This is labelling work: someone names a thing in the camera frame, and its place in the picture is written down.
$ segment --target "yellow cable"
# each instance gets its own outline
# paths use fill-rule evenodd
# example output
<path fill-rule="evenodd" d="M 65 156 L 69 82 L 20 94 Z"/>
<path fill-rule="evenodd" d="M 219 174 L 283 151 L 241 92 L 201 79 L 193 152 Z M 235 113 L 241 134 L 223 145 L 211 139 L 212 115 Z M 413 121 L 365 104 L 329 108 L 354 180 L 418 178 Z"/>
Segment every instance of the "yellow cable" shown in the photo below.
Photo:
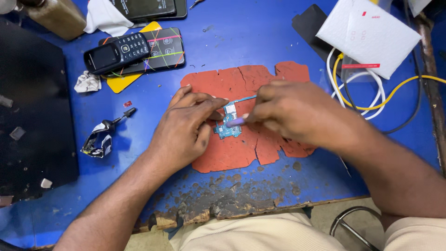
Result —
<path fill-rule="evenodd" d="M 340 61 L 343 57 L 344 57 L 344 55 L 341 53 L 341 54 L 338 56 L 338 58 L 336 59 L 336 62 L 334 63 L 334 66 L 333 66 L 333 81 L 334 81 L 334 85 L 336 86 L 336 89 L 338 90 L 339 94 L 341 95 L 341 98 L 342 98 L 342 100 L 344 101 L 344 103 L 347 104 L 347 105 L 349 105 L 349 106 L 352 106 L 352 105 L 350 104 L 350 102 L 348 102 L 348 101 L 344 98 L 344 96 L 342 96 L 342 93 L 341 93 L 341 91 L 339 90 L 338 83 L 337 83 L 337 81 L 336 81 L 336 69 L 337 69 L 337 67 L 338 67 L 338 63 L 339 63 L 339 61 Z M 421 75 L 421 77 L 422 77 L 422 78 L 425 78 L 425 79 L 433 79 L 433 80 L 436 80 L 436 81 L 439 81 L 439 82 L 442 82 L 442 83 L 445 83 L 445 84 L 446 84 L 446 80 L 444 80 L 444 79 L 440 79 L 440 78 L 437 78 L 437 77 L 433 77 L 433 76 L 429 76 L 429 75 Z M 412 80 L 414 80 L 414 79 L 417 79 L 417 78 L 418 78 L 418 76 L 415 76 L 415 77 L 411 77 L 410 79 L 406 79 L 406 80 L 404 80 L 403 82 L 401 82 L 399 85 L 397 85 L 397 86 L 393 89 L 393 91 L 390 93 L 390 95 L 387 97 L 387 99 L 384 100 L 384 102 L 382 102 L 381 104 L 379 104 L 379 105 L 377 105 L 377 106 L 373 106 L 373 107 L 370 107 L 370 108 L 358 107 L 358 106 L 357 106 L 356 108 L 357 108 L 358 110 L 363 110 L 363 111 L 378 109 L 378 108 L 380 108 L 381 106 L 387 104 L 387 102 L 389 102 L 389 100 L 393 97 L 393 95 L 395 94 L 395 92 L 396 92 L 401 86 L 403 86 L 403 84 L 405 84 L 405 83 L 407 83 L 407 82 L 409 82 L 409 81 L 412 81 Z"/>

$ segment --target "yellow card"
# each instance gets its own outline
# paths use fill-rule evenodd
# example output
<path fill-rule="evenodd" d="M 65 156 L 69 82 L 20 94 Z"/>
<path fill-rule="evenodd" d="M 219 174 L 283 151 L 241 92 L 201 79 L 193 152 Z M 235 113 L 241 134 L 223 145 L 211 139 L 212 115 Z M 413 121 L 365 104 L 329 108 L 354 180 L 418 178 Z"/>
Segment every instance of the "yellow card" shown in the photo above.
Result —
<path fill-rule="evenodd" d="M 157 22 L 151 22 L 146 27 L 142 28 L 140 32 L 147 32 L 147 31 L 153 31 L 162 29 L 161 26 Z M 129 86 L 133 81 L 135 81 L 137 78 L 139 78 L 143 73 L 139 74 L 133 74 L 133 75 L 127 75 L 124 77 L 117 77 L 117 78 L 108 78 L 107 84 L 110 86 L 111 90 L 114 93 L 120 93 L 122 90 L 124 90 L 127 86 Z"/>

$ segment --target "blue workbench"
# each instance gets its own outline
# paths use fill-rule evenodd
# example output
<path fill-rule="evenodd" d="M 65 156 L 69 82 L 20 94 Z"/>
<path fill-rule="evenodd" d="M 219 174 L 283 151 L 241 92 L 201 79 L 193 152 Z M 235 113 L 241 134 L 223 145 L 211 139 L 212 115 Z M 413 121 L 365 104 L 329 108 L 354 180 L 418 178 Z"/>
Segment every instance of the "blue workbench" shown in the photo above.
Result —
<path fill-rule="evenodd" d="M 87 1 L 75 2 L 86 14 Z M 94 93 L 77 94 L 73 90 L 77 77 L 85 70 L 83 52 L 107 37 L 105 33 L 84 34 L 79 39 L 64 42 L 50 33 L 40 32 L 41 37 L 60 46 L 66 56 L 78 149 L 103 119 L 122 116 L 128 109 L 123 103 L 131 100 L 138 111 L 117 126 L 113 151 L 106 158 L 78 153 L 78 181 L 51 190 L 42 198 L 20 201 L 0 209 L 0 238 L 20 247 L 54 244 L 76 215 L 146 149 L 171 95 L 180 87 L 180 80 L 186 74 L 242 65 L 265 65 L 274 72 L 278 62 L 295 61 L 308 66 L 311 81 L 328 89 L 325 63 L 291 27 L 291 19 L 313 3 L 326 14 L 335 5 L 335 1 L 324 0 L 207 0 L 200 3 L 189 11 L 185 20 L 160 22 L 163 28 L 180 29 L 186 66 L 145 74 L 120 94 L 113 93 L 106 84 Z M 392 9 L 392 12 L 402 20 L 398 10 Z M 409 56 L 392 79 L 384 81 L 386 94 L 412 76 L 414 63 Z M 357 105 L 368 106 L 377 87 L 376 84 L 351 84 L 350 89 Z M 417 82 L 413 81 L 400 88 L 372 123 L 381 130 L 400 125 L 412 114 L 416 100 Z M 431 111 L 423 93 L 415 119 L 390 137 L 439 170 L 432 130 Z M 269 165 L 259 167 L 255 160 L 248 167 L 225 172 L 202 174 L 187 166 L 155 192 L 141 213 L 139 227 L 143 229 L 155 224 L 156 217 L 175 220 L 179 207 L 189 220 L 199 216 L 198 220 L 203 221 L 206 220 L 206 209 L 210 207 L 220 218 L 230 218 L 253 211 L 275 211 L 368 195 L 358 172 L 350 168 L 350 177 L 339 158 L 328 151 L 317 149 L 307 158 L 288 158 L 283 152 L 279 155 L 280 160 Z"/>

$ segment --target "hand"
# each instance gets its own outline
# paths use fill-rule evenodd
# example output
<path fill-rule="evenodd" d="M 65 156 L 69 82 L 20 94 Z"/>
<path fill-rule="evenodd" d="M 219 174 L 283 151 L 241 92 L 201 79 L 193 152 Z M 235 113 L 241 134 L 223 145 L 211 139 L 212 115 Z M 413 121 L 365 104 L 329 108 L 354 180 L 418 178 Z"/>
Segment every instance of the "hand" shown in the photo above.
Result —
<path fill-rule="evenodd" d="M 151 161 L 158 161 L 168 175 L 190 164 L 206 150 L 212 129 L 206 119 L 221 120 L 216 110 L 229 100 L 206 93 L 191 93 L 181 87 L 162 116 L 147 149 Z"/>
<path fill-rule="evenodd" d="M 332 151 L 356 144 L 358 135 L 372 128 L 310 82 L 272 81 L 260 87 L 246 122 L 260 122 L 284 138 Z"/>

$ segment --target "blue circuit board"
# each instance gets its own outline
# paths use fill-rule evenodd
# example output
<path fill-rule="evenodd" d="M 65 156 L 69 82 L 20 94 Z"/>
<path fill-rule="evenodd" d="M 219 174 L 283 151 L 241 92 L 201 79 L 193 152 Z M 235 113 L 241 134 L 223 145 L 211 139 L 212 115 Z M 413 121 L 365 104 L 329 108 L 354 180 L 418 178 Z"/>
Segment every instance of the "blue circuit board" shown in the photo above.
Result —
<path fill-rule="evenodd" d="M 240 126 L 234 126 L 234 127 L 226 127 L 225 124 L 228 121 L 231 121 L 233 119 L 237 118 L 237 111 L 235 110 L 235 103 L 241 102 L 244 100 L 252 99 L 257 97 L 257 95 L 242 98 L 239 100 L 234 100 L 229 102 L 227 105 L 223 106 L 225 118 L 223 118 L 223 125 L 219 125 L 216 121 L 215 123 L 217 126 L 214 128 L 214 133 L 219 134 L 220 139 L 224 139 L 229 136 L 238 137 L 240 133 L 242 133 L 242 128 Z"/>

